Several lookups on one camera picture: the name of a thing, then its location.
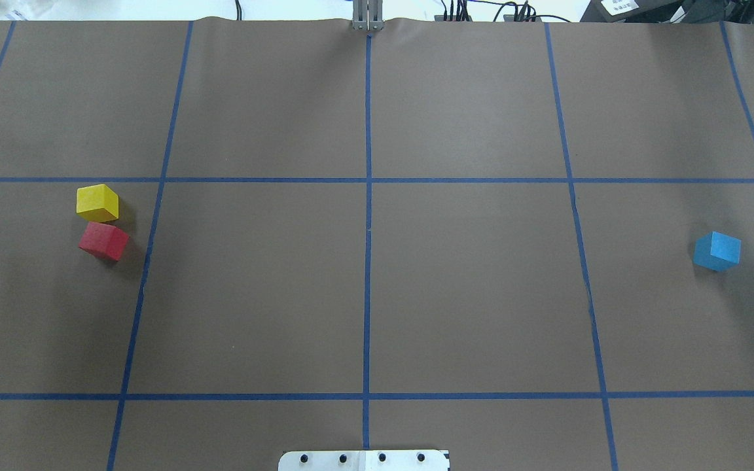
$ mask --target yellow cube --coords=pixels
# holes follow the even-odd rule
[[[77,189],[77,214],[92,222],[118,218],[118,196],[104,184]]]

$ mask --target blue cube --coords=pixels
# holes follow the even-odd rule
[[[709,270],[724,271],[741,262],[741,239],[712,232],[698,239],[694,263]]]

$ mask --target red cube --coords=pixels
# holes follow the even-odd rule
[[[130,236],[116,226],[90,222],[77,247],[98,258],[118,262],[129,238]]]

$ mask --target white sticker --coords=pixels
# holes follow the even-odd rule
[[[638,8],[634,0],[601,0],[601,5],[613,16],[631,12]]]

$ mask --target toy block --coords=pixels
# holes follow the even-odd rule
[[[741,239],[712,232],[698,239],[694,263],[709,270],[724,271],[741,262]]]
[[[77,247],[98,258],[118,262],[129,238],[130,236],[116,226],[90,222],[87,224],[86,231],[81,237],[81,243]]]
[[[77,214],[92,222],[118,218],[118,196],[104,184],[77,189]]]

